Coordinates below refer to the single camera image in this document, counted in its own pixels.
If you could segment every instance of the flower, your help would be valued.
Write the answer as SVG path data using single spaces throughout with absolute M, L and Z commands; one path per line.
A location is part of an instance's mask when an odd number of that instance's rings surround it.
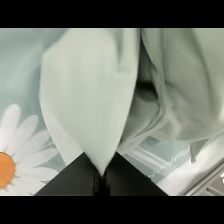
M 34 195 L 58 174 L 43 166 L 58 153 L 48 147 L 48 132 L 34 133 L 35 115 L 19 124 L 20 115 L 19 106 L 10 105 L 0 125 L 0 196 Z

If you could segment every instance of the daisy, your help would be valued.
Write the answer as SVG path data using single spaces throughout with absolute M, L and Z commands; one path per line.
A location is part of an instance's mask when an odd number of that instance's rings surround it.
M 34 133 L 37 116 L 19 124 L 20 115 L 19 106 L 11 105 L 0 125 L 0 196 L 34 195 L 58 174 L 43 166 L 58 153 L 48 147 L 48 132 Z

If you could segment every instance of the black object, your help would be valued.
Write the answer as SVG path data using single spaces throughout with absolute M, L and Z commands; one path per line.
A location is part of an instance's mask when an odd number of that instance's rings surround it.
M 167 196 L 118 153 L 103 177 L 83 153 L 36 196 Z

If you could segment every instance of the orange flower center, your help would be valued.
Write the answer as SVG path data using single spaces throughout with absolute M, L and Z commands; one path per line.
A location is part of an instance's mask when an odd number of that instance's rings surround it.
M 13 159 L 5 154 L 0 153 L 0 189 L 5 188 L 12 180 L 16 172 L 16 164 Z

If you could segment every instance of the yellow flower center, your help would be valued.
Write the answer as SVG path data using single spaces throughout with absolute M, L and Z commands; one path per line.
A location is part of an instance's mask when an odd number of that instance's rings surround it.
M 16 172 L 16 164 L 13 159 L 5 154 L 0 153 L 0 189 L 5 188 L 12 180 Z

